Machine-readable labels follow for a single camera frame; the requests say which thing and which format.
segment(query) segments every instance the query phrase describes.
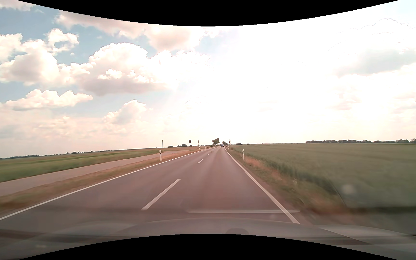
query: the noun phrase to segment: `asphalt road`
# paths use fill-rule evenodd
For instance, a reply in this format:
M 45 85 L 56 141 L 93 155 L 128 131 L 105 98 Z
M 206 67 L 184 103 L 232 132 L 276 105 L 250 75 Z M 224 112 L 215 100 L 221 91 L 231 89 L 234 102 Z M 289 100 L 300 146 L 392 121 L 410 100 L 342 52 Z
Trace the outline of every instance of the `asphalt road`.
M 143 223 L 215 216 L 306 223 L 301 213 L 293 213 L 290 205 L 268 195 L 264 187 L 224 147 L 201 150 L 0 220 L 0 233 L 5 233 L 0 247 L 98 221 Z

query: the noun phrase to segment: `blue sky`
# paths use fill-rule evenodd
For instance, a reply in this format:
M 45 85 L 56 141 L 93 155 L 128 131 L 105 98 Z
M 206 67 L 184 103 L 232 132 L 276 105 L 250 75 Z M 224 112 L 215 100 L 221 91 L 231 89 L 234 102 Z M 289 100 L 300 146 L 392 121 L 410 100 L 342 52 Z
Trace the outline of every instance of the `blue sky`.
M 0 2 L 0 156 L 218 137 L 416 138 L 416 1 L 215 28 Z

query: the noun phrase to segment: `green field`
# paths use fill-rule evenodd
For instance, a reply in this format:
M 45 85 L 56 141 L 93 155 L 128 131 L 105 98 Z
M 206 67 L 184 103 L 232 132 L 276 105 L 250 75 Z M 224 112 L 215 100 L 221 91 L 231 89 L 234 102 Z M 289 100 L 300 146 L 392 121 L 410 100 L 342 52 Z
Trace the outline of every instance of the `green field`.
M 336 190 L 351 208 L 416 207 L 416 144 L 233 145 L 281 174 Z
M 196 147 L 163 148 L 162 151 L 192 150 Z M 132 149 L 83 154 L 40 156 L 0 160 L 0 182 L 67 169 L 152 155 L 159 149 Z

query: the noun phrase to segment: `white lane marking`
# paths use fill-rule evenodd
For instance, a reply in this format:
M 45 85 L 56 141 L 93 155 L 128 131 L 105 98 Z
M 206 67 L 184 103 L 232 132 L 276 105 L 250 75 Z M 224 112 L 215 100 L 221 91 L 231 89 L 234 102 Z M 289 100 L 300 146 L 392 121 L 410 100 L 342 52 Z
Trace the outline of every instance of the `white lane marking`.
M 232 157 L 231 154 L 229 154 L 228 151 L 226 151 L 226 152 L 232 158 L 232 160 L 234 160 L 234 162 L 237 163 L 237 165 L 240 166 L 240 168 L 248 176 L 250 176 L 250 178 L 263 190 L 263 192 L 266 193 L 266 195 L 275 203 L 275 205 L 277 205 L 282 210 L 282 212 L 285 213 L 285 215 L 288 216 L 288 218 L 290 218 L 291 221 L 293 221 L 293 223 L 300 224 L 300 222 L 292 214 L 290 214 L 290 212 L 288 210 L 286 210 L 285 207 L 282 206 L 282 204 L 280 204 L 280 202 L 278 202 L 266 189 L 264 189 L 264 187 L 261 184 L 259 184 L 259 182 L 257 182 L 257 180 L 255 180 L 255 178 L 253 178 L 253 176 L 251 176 L 245 169 L 243 169 L 243 167 L 234 159 L 234 157 Z
M 169 161 L 172 161 L 172 160 L 175 160 L 175 159 L 182 158 L 182 157 L 184 157 L 184 156 L 177 157 L 177 158 L 174 158 L 174 159 L 171 159 L 171 160 L 167 160 L 167 161 L 165 161 L 165 162 L 157 163 L 157 164 L 154 164 L 154 165 L 151 165 L 151 166 L 148 166 L 148 167 L 145 167 L 145 168 L 139 169 L 139 170 L 137 170 L 137 171 L 133 171 L 133 172 L 130 172 L 130 173 L 127 173 L 127 174 L 123 174 L 123 175 L 120 175 L 120 176 L 118 176 L 118 177 L 112 178 L 112 179 L 110 179 L 110 180 L 105 180 L 105 181 L 103 181 L 103 182 L 96 183 L 96 184 L 91 185 L 91 186 L 88 186 L 88 187 L 86 187 L 86 188 L 79 189 L 78 191 L 70 192 L 70 193 L 67 193 L 67 194 L 65 194 L 65 195 L 59 196 L 59 197 L 57 197 L 57 198 L 52 198 L 52 199 L 50 199 L 50 200 L 48 200 L 48 201 L 45 201 L 45 202 L 42 202 L 42 203 L 40 203 L 40 204 L 36 204 L 36 205 L 34 205 L 34 206 L 28 207 L 28 208 L 23 209 L 23 210 L 19 210 L 19 211 L 17 211 L 17 212 L 14 212 L 14 213 L 12 213 L 12 214 L 7 215 L 7 216 L 0 217 L 0 220 L 6 219 L 6 218 L 11 217 L 11 216 L 14 216 L 14 215 L 17 215 L 17 214 L 22 213 L 22 212 L 27 211 L 27 210 L 31 210 L 31 209 L 33 209 L 33 208 L 36 208 L 36 207 L 41 206 L 41 205 L 43 205 L 43 204 L 49 203 L 49 202 L 54 201 L 54 200 L 56 200 L 56 199 L 63 198 L 63 197 L 65 197 L 65 196 L 71 195 L 71 194 L 73 194 L 73 193 L 77 193 L 77 192 L 83 191 L 83 190 L 85 190 L 85 189 L 89 189 L 89 188 L 91 188 L 91 187 L 97 186 L 97 185 L 102 184 L 102 183 L 105 183 L 105 182 L 107 182 L 107 181 L 111 181 L 111 180 L 114 180 L 114 179 L 118 179 L 119 177 L 123 177 L 123 176 L 126 176 L 126 175 L 128 175 L 128 174 L 133 174 L 133 173 L 135 173 L 135 172 L 142 171 L 142 170 L 145 170 L 145 169 L 150 168 L 150 167 L 153 167 L 153 166 L 157 166 L 157 165 L 162 164 L 162 163 L 167 163 L 167 162 L 169 162 Z
M 165 193 L 167 192 L 167 191 L 169 191 L 170 190 L 170 188 L 172 188 L 173 186 L 175 186 L 176 185 L 176 183 L 178 182 L 178 181 L 180 181 L 181 179 L 177 179 L 175 182 L 173 182 L 173 184 L 171 184 L 170 186 L 168 186 L 163 192 L 161 192 L 160 194 L 158 194 L 158 196 L 157 197 L 155 197 L 151 202 L 149 202 L 147 205 L 145 205 L 143 208 L 142 208 L 142 210 L 147 210 L 148 208 L 150 208 L 150 206 L 152 206 L 159 198 L 161 198 L 161 196 L 163 196 L 163 195 L 165 195 Z
M 282 210 L 186 210 L 187 213 L 283 213 Z M 299 210 L 288 210 L 298 213 Z

